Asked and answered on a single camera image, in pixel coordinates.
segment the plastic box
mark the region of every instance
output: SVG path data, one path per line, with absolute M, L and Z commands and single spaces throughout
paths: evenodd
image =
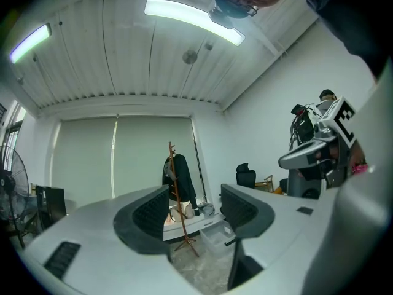
M 228 222 L 219 221 L 212 226 L 200 230 L 202 241 L 217 256 L 223 256 L 235 249 L 235 233 Z

